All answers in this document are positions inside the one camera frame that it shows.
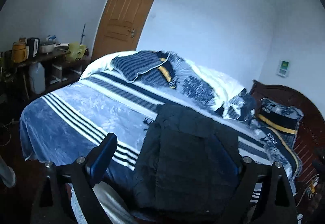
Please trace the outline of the blue striped bed blanket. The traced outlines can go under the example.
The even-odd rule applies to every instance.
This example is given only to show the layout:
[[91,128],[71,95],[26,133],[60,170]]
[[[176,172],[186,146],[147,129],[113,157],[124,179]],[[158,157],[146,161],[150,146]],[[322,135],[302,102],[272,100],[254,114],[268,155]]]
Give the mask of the blue striped bed blanket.
[[72,162],[98,146],[108,133],[117,136],[117,150],[107,169],[107,179],[133,192],[134,169],[149,123],[164,104],[188,107],[238,131],[238,153],[270,165],[254,130],[243,122],[223,121],[199,107],[177,88],[152,87],[141,81],[128,83],[116,71],[103,71],[45,94],[31,102],[20,118],[20,140],[27,160]]

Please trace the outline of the white rice cooker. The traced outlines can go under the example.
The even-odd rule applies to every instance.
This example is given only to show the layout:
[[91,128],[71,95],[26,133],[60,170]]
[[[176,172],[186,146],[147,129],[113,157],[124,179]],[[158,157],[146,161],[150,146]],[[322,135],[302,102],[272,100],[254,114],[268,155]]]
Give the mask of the white rice cooker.
[[40,42],[39,53],[49,54],[54,51],[55,48],[68,48],[69,43],[56,43],[53,40]]

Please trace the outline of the dark wooden headboard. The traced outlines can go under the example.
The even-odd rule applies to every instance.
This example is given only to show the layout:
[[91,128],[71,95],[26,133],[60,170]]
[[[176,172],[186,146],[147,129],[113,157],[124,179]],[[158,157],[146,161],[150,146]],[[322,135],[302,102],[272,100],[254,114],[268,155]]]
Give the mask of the dark wooden headboard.
[[253,80],[250,94],[257,101],[258,109],[261,108],[261,100],[268,98],[277,104],[293,106],[302,111],[303,118],[298,122],[292,147],[302,161],[298,181],[308,182],[316,175],[316,169],[312,165],[318,159],[316,152],[324,148],[324,118],[321,112],[309,98],[284,85],[263,84]]

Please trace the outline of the flat navy yellow pillow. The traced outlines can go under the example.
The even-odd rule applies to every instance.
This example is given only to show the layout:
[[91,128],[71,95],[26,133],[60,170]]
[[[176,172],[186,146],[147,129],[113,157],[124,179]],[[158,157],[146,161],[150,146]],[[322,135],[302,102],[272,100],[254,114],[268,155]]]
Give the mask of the flat navy yellow pillow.
[[279,132],[271,127],[259,127],[254,130],[254,136],[263,145],[271,162],[279,161],[283,165],[288,179],[300,176],[302,162]]

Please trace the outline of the yellow plastic bag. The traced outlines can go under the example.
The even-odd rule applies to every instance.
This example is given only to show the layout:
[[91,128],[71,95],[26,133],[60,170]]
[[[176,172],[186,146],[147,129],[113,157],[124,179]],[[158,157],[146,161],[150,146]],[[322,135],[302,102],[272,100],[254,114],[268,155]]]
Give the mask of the yellow plastic bag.
[[69,54],[66,55],[66,60],[69,62],[80,61],[84,56],[86,45],[78,42],[70,43],[68,46]]

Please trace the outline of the upright metal pole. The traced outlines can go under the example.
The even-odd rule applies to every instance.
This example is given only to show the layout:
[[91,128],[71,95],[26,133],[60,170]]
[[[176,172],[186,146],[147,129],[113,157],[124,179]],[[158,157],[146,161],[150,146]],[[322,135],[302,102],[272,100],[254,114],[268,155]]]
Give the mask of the upright metal pole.
[[80,45],[83,44],[83,39],[84,39],[84,37],[85,37],[85,27],[86,27],[86,23],[84,24],[84,26],[83,26],[83,30],[82,30],[82,33],[81,33]]

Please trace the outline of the upright navy yellow pillow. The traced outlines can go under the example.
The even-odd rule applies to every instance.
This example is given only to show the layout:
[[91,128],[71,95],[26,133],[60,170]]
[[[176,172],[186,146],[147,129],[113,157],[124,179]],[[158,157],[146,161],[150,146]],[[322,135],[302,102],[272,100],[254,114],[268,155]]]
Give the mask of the upright navy yellow pillow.
[[304,117],[303,112],[294,107],[286,107],[269,98],[260,100],[258,119],[277,130],[290,148],[294,147],[300,123]]

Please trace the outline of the black electric kettle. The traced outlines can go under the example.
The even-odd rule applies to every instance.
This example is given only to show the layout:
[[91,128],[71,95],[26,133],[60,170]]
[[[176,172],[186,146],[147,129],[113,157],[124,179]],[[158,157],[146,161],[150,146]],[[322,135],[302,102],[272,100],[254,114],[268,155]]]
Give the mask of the black electric kettle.
[[27,51],[27,59],[32,59],[37,56],[40,45],[39,38],[28,38],[26,41],[26,51]]

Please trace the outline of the dark wooden side table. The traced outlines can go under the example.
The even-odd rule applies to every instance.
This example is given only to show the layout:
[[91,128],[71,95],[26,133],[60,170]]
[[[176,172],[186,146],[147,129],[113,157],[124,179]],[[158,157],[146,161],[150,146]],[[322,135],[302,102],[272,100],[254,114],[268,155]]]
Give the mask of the dark wooden side table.
[[31,102],[49,92],[65,87],[79,80],[89,63],[87,56],[75,61],[68,60],[69,51],[55,48],[49,54],[13,63],[5,55],[1,69],[1,95],[10,100],[15,97],[22,102]]

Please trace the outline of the yellow container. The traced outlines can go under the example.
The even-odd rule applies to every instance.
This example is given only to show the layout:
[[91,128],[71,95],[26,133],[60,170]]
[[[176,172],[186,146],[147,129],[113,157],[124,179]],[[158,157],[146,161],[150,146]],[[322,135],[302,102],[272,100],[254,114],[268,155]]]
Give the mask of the yellow container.
[[23,42],[15,42],[12,46],[12,62],[19,64],[27,59],[26,44]]

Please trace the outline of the wall thermostat panel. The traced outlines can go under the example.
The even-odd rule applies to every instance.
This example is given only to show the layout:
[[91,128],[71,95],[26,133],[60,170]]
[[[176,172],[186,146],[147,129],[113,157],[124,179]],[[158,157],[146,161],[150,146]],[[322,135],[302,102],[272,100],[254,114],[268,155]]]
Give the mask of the wall thermostat panel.
[[289,65],[289,61],[281,60],[277,68],[276,74],[280,77],[287,77],[289,73]]

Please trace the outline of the black puffer jacket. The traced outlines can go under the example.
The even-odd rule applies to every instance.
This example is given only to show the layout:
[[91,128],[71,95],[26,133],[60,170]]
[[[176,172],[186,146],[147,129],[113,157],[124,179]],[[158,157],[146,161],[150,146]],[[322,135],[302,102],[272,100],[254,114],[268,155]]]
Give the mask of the black puffer jacket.
[[238,131],[181,105],[158,106],[134,171],[141,208],[220,214],[238,185]]

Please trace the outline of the person's jeans leg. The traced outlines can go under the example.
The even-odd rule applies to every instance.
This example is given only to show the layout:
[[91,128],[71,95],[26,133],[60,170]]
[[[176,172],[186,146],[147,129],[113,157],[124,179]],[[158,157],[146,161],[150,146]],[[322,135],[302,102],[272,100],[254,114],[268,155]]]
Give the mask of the person's jeans leg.
[[[105,182],[95,185],[93,191],[112,223],[137,223],[135,218],[127,211],[123,199],[113,188]],[[78,223],[87,223],[80,208],[74,188],[71,189],[71,206]]]

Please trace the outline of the striped blue pillow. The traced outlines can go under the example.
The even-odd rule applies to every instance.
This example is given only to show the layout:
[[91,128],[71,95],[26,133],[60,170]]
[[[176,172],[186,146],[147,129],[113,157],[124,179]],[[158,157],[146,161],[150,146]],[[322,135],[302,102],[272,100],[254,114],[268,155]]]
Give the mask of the striped blue pillow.
[[133,55],[118,56],[111,63],[128,83],[141,81],[152,87],[175,89],[177,82],[170,55],[170,52],[143,50]]

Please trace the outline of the translucent plastic jug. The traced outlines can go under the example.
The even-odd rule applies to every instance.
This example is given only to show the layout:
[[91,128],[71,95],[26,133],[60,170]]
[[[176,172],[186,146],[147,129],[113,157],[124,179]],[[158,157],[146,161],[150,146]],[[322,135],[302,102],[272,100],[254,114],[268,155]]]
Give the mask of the translucent plastic jug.
[[41,94],[45,91],[45,69],[40,62],[31,64],[29,67],[29,81],[31,91]]

